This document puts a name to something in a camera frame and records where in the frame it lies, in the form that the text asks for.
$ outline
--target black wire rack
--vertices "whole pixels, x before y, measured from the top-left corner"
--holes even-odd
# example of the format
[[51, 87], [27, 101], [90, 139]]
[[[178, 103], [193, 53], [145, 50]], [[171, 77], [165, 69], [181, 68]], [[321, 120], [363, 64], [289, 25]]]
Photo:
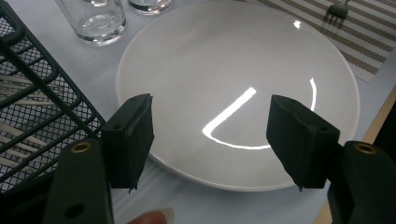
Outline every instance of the black wire rack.
[[103, 118], [0, 0], [0, 192], [56, 169], [60, 151], [98, 138]]

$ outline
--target drinking glass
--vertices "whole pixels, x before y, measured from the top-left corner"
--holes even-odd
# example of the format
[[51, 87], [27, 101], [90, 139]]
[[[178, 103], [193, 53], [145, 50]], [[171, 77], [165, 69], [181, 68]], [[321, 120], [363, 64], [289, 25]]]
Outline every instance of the drinking glass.
[[156, 15], [169, 8], [172, 0], [128, 0], [128, 3], [138, 13]]
[[120, 0], [55, 0], [76, 35], [103, 46], [118, 41], [126, 30]]

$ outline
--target striped placemat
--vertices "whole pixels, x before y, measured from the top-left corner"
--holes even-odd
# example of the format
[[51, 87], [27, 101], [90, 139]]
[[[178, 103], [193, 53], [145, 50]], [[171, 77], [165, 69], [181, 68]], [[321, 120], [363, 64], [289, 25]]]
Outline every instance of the striped placemat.
[[339, 0], [258, 1], [308, 23], [341, 51], [356, 77], [370, 82], [396, 44], [396, 0], [352, 0], [345, 20], [327, 13]]

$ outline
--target table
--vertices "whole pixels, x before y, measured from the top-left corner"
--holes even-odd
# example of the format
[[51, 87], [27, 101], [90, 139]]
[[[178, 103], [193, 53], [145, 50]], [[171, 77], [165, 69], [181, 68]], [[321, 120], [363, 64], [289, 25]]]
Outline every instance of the table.
[[[174, 0], [170, 10], [207, 0]], [[27, 27], [77, 83], [105, 119], [117, 110], [115, 76], [122, 53], [132, 38], [157, 18], [135, 13], [121, 0], [127, 31], [117, 44], [93, 48], [78, 41], [54, 1], [8, 0]], [[375, 115], [396, 84], [396, 52], [366, 83], [357, 79], [361, 95], [361, 119], [355, 135], [365, 135]], [[126, 223], [148, 210], [173, 207], [181, 223], [312, 223], [326, 200], [326, 189], [297, 187], [265, 192], [232, 192], [212, 189], [173, 175], [148, 160], [138, 190], [113, 189], [116, 223]]]

